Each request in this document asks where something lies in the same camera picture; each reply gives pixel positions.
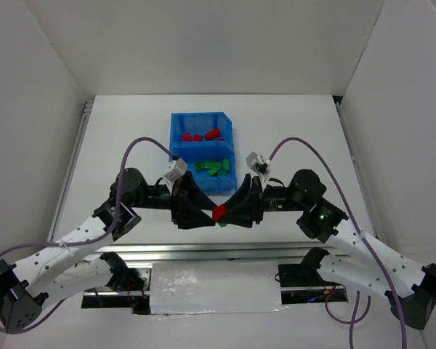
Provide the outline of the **green sloped 2x2 brick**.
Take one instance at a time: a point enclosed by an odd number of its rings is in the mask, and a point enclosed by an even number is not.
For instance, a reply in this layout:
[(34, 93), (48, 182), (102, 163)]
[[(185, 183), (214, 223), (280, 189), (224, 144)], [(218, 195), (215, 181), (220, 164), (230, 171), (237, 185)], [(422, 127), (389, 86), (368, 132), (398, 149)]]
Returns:
[(195, 171), (200, 172), (206, 170), (205, 165), (202, 161), (197, 161), (194, 163)]

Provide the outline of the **red 2x2 stack brick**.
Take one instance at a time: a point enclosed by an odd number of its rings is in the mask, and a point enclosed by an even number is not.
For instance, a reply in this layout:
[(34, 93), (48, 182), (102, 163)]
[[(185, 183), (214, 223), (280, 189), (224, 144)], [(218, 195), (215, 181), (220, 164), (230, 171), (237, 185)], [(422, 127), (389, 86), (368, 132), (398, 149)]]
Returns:
[(212, 209), (212, 219), (215, 222), (219, 222), (226, 214), (227, 214), (227, 207), (225, 204), (220, 204), (219, 206), (216, 206)]

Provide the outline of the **green curved brick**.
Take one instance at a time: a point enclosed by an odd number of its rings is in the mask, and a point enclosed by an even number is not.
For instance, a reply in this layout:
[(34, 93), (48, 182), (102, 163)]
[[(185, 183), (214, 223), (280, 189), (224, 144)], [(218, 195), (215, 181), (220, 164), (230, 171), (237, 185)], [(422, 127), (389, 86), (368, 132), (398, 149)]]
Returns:
[(224, 159), (222, 161), (222, 173), (228, 175), (230, 173), (230, 160)]

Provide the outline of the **green 2x4 plate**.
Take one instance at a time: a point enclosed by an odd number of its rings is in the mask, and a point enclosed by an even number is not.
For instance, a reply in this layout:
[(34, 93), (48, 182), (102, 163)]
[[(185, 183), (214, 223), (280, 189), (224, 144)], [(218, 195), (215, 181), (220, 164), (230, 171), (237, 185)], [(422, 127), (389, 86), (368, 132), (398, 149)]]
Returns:
[(206, 169), (216, 169), (216, 170), (220, 170), (222, 167), (222, 164), (220, 162), (215, 162), (215, 161), (206, 161), (204, 163), (205, 168)]

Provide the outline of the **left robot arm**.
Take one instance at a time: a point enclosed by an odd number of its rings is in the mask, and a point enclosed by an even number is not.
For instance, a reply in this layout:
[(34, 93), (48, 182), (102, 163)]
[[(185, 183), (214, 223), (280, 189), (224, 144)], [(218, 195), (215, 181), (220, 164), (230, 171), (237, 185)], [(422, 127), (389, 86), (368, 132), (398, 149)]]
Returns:
[(86, 289), (111, 289), (142, 280), (115, 253), (86, 261), (96, 250), (126, 235), (141, 220), (136, 208), (165, 209), (180, 229), (213, 226), (207, 213), (216, 204), (197, 186), (191, 172), (176, 173), (163, 185), (148, 185), (135, 168), (124, 169), (110, 188), (109, 198), (77, 228), (61, 239), (35, 244), (35, 254), (8, 263), (0, 252), (0, 332), (21, 334), (39, 325), (42, 311)]

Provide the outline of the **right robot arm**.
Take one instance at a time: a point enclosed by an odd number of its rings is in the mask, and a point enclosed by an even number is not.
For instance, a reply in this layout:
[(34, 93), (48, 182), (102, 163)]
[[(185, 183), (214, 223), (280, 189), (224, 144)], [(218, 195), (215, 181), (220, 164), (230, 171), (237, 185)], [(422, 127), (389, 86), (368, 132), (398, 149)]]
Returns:
[(424, 329), (436, 306), (436, 264), (410, 260), (356, 228), (344, 211), (323, 198), (325, 192), (325, 185), (310, 169), (297, 171), (286, 187), (263, 188), (258, 177), (246, 175), (238, 191), (213, 209), (212, 217), (219, 224), (250, 228), (262, 221), (265, 212), (302, 212), (296, 224), (306, 237), (360, 263), (351, 265), (314, 248), (303, 264), (324, 281), (350, 285), (386, 300), (395, 316), (400, 305), (405, 325)]

